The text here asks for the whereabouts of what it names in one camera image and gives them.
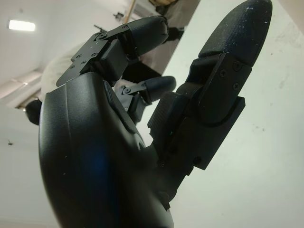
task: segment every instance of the ceiling light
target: ceiling light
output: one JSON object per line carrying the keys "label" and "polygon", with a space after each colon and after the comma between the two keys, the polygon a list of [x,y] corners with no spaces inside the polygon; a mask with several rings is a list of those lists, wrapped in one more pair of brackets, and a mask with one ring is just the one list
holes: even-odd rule
{"label": "ceiling light", "polygon": [[22,31],[35,31],[35,24],[20,20],[10,20],[9,29]]}

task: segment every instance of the robotic hand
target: robotic hand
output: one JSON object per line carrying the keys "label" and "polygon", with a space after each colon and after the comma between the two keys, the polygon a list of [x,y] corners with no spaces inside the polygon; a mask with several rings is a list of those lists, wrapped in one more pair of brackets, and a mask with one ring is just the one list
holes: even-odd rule
{"label": "robotic hand", "polygon": [[[238,93],[271,12],[270,0],[232,10],[176,93],[171,77],[111,88],[128,64],[166,40],[165,18],[134,21],[85,43],[40,117],[40,166],[62,227],[173,227],[169,202],[179,185],[193,166],[206,169],[245,107]],[[148,123],[153,143],[145,147],[135,124],[161,94]]]}

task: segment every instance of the black plastic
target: black plastic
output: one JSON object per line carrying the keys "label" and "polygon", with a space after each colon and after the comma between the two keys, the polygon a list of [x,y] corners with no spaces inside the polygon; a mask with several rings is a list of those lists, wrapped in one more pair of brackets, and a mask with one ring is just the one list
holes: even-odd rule
{"label": "black plastic", "polygon": [[270,0],[248,0],[235,7],[217,26],[199,57],[229,52],[253,66],[265,41],[272,14]]}
{"label": "black plastic", "polygon": [[25,107],[25,114],[28,120],[35,125],[39,125],[41,105],[42,102],[40,100],[34,100]]}
{"label": "black plastic", "polygon": [[157,47],[168,38],[167,19],[162,16],[135,20],[127,24],[139,56]]}
{"label": "black plastic", "polygon": [[176,80],[172,76],[156,77],[145,81],[150,100],[160,99],[163,93],[173,91],[176,87]]}
{"label": "black plastic", "polygon": [[147,160],[144,144],[122,124],[122,107],[110,106],[106,88],[98,74],[86,73],[44,100],[40,166],[58,221],[67,228],[172,228],[139,165]]}

